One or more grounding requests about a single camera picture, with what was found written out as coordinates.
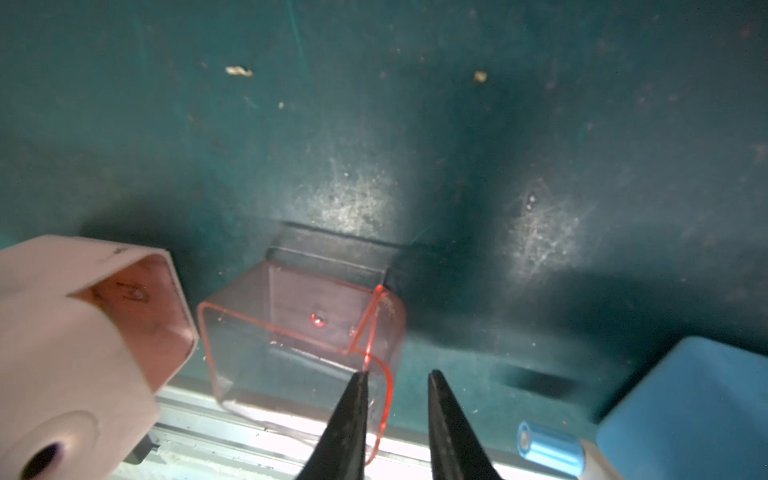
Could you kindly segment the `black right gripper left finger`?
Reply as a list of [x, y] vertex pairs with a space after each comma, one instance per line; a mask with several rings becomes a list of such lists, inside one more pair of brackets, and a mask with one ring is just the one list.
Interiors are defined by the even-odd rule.
[[368, 373], [356, 372], [296, 479], [363, 479], [367, 419]]

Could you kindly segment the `pink sharpener front row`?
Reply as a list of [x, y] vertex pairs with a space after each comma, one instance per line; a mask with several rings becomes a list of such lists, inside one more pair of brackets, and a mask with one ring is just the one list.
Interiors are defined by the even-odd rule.
[[58, 235], [3, 249], [2, 477], [108, 477], [198, 341], [166, 250]]

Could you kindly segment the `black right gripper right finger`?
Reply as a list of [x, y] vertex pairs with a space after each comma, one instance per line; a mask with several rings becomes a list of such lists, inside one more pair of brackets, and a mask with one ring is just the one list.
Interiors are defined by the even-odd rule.
[[434, 479], [501, 479], [439, 370], [428, 376], [428, 427]]

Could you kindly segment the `red tray front row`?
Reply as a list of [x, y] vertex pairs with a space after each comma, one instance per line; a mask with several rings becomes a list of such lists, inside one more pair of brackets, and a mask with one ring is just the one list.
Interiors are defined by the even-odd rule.
[[406, 333], [391, 290], [265, 260], [197, 307], [214, 397], [314, 444], [358, 371], [368, 374], [366, 459], [384, 436]]

